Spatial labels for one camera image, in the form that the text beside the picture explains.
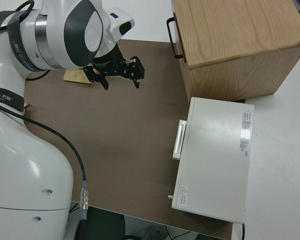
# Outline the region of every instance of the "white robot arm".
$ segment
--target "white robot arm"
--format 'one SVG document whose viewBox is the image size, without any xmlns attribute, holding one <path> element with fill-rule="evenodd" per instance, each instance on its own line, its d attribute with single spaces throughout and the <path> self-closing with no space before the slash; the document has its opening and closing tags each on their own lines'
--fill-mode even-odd
<svg viewBox="0 0 300 240">
<path fill-rule="evenodd" d="M 137 57 L 126 61 L 117 45 L 135 24 L 128 14 L 106 12 L 101 0 L 43 0 L 41 10 L 33 4 L 0 12 L 0 106 L 22 115 L 26 77 L 43 70 L 84 67 L 105 89 L 105 76 L 113 75 L 139 87 L 145 70 Z M 0 110 L 0 240 L 62 240 L 72 187 L 65 156 Z"/>
</svg>

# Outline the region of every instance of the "wooden box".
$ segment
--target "wooden box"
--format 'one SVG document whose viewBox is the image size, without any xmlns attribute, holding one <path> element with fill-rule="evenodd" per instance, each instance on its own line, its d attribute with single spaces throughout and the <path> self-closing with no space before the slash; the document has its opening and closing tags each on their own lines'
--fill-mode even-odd
<svg viewBox="0 0 300 240">
<path fill-rule="evenodd" d="M 172 8 L 189 101 L 273 94 L 300 58 L 292 0 L 172 0 Z"/>
</svg>

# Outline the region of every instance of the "sticker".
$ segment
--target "sticker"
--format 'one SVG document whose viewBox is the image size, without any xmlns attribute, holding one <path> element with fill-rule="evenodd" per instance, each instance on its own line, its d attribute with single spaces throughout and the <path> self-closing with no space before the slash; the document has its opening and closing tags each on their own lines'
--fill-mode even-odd
<svg viewBox="0 0 300 240">
<path fill-rule="evenodd" d="M 241 134 L 240 134 L 240 154 L 247 157 L 249 155 L 250 135 L 251 135 L 251 112 L 243 113 Z"/>
<path fill-rule="evenodd" d="M 181 188 L 179 190 L 180 196 L 179 196 L 179 200 L 178 200 L 178 205 L 181 205 L 181 206 L 187 205 L 188 192 L 189 192 L 189 187 L 181 186 Z"/>
</svg>

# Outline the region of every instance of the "black cable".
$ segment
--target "black cable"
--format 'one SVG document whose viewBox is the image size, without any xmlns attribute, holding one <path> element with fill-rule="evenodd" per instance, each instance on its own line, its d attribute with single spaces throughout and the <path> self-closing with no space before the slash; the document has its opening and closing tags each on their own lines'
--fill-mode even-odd
<svg viewBox="0 0 300 240">
<path fill-rule="evenodd" d="M 182 233 L 182 234 L 180 234 L 178 236 L 175 236 L 174 238 L 172 238 L 172 240 L 175 240 L 176 238 L 181 237 L 181 236 L 186 235 L 186 234 L 189 234 L 189 233 L 191 233 L 191 231 L 187 231 L 187 232 Z"/>
<path fill-rule="evenodd" d="M 35 5 L 35 1 L 33 0 L 30 0 L 30 1 L 26 1 L 24 2 L 23 4 L 21 4 L 17 9 L 16 11 L 20 11 L 21 9 L 23 9 L 25 6 L 27 5 L 30 5 L 27 10 L 20 16 L 20 23 L 25 20 L 29 13 L 32 11 L 32 9 L 34 8 L 34 5 Z M 3 30 L 7 30 L 7 26 L 1 26 L 0 27 L 0 31 L 3 31 Z"/>
<path fill-rule="evenodd" d="M 86 220 L 82 219 L 81 220 L 81 226 L 80 226 L 80 231 L 79 231 L 79 238 L 78 240 L 84 240 L 85 237 L 85 228 L 86 228 Z"/>
<path fill-rule="evenodd" d="M 80 207 L 77 207 L 76 209 L 69 211 L 69 213 L 73 213 L 74 211 L 77 211 Z"/>
<path fill-rule="evenodd" d="M 167 225 L 165 225 L 165 231 L 166 231 L 166 234 L 168 234 L 170 240 L 172 240 L 172 237 L 170 236 L 169 232 L 168 232 L 168 228 L 167 228 Z"/>
<path fill-rule="evenodd" d="M 78 206 L 79 203 L 76 203 L 70 210 L 69 210 L 69 213 L 71 213 L 71 211 L 73 211 L 75 209 L 76 206 Z"/>
<path fill-rule="evenodd" d="M 30 1 L 26 1 L 24 2 L 23 4 L 21 4 L 17 9 L 16 11 L 19 11 L 21 9 L 23 9 L 25 6 L 29 5 L 29 7 L 27 8 L 27 10 L 20 16 L 19 20 L 20 20 L 20 23 L 25 20 L 28 15 L 30 14 L 30 12 L 32 11 L 32 9 L 34 9 L 34 6 L 35 6 L 35 1 L 33 0 L 30 0 Z"/>
<path fill-rule="evenodd" d="M 191 233 L 191 231 L 187 231 L 187 232 L 185 232 L 185 233 L 182 233 L 182 234 L 180 234 L 180 235 L 175 236 L 174 238 L 172 238 L 172 237 L 170 236 L 169 232 L 168 232 L 167 225 L 165 225 L 165 230 L 166 230 L 166 233 L 168 234 L 168 237 L 170 238 L 170 240 L 175 240 L 176 238 L 179 238 L 179 237 L 181 237 L 181 236 L 183 236 L 183 235 L 186 235 L 186 234 Z"/>
<path fill-rule="evenodd" d="M 246 234 L 245 224 L 242 224 L 242 240 L 245 240 L 245 234 Z"/>
<path fill-rule="evenodd" d="M 44 74 L 42 74 L 41 76 L 37 76 L 37 77 L 34 77 L 34 78 L 26 78 L 25 80 L 26 81 L 36 81 L 36 80 L 39 80 L 39 79 L 42 79 L 43 77 L 45 77 L 48 73 L 50 73 L 51 70 L 47 70 L 45 71 Z"/>
<path fill-rule="evenodd" d="M 80 164 L 83 181 L 86 181 L 86 171 L 85 171 L 84 164 L 83 164 L 83 162 L 81 160 L 81 157 L 80 157 L 78 151 L 76 150 L 75 146 L 73 146 L 73 144 L 68 139 L 66 139 L 66 137 L 64 137 L 61 133 L 57 132 L 56 130 L 54 130 L 54 129 L 52 129 L 52 128 L 50 128 L 50 127 L 48 127 L 48 126 L 46 126 L 46 125 L 44 125 L 44 124 L 42 124 L 40 122 L 37 122 L 37 121 L 32 120 L 32 119 L 30 119 L 28 117 L 25 117 L 25 116 L 22 116 L 20 114 L 17 114 L 14 111 L 10 111 L 9 109 L 4 108 L 3 106 L 0 106 L 0 110 L 3 111 L 3 112 L 5 112 L 5 113 L 7 113 L 7 114 L 10 114 L 10 115 L 12 115 L 12 116 L 14 116 L 16 118 L 22 119 L 22 120 L 27 121 L 27 122 L 29 122 L 31 124 L 37 125 L 37 126 L 43 128 L 45 130 L 48 130 L 49 132 L 57 135 L 59 138 L 61 138 L 63 141 L 65 141 L 70 146 L 70 148 L 72 149 L 72 151 L 74 152 L 74 154 L 76 155 L 76 158 L 78 159 L 78 162 Z"/>
<path fill-rule="evenodd" d="M 16 11 L 20 11 L 20 10 L 23 9 L 25 6 L 29 5 L 31 2 L 33 2 L 33 1 L 25 1 L 25 2 L 22 3 L 20 6 L 18 6 L 18 8 L 16 9 Z"/>
</svg>

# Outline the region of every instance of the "brown mat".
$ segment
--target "brown mat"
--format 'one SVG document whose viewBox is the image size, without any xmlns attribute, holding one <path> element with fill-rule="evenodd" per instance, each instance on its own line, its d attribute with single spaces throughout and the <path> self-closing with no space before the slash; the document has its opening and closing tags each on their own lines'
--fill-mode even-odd
<svg viewBox="0 0 300 240">
<path fill-rule="evenodd" d="M 27 82 L 26 116 L 66 136 L 84 162 L 89 204 L 97 208 L 230 239 L 232 223 L 171 208 L 178 171 L 172 159 L 179 119 L 188 100 L 179 62 L 170 44 L 121 40 L 127 59 L 138 56 L 145 68 L 140 89 L 123 77 L 108 77 L 109 90 L 65 82 L 64 70 Z M 79 200 L 81 171 L 71 149 L 36 126 L 28 128 L 59 148 L 73 168 L 74 201 Z"/>
</svg>

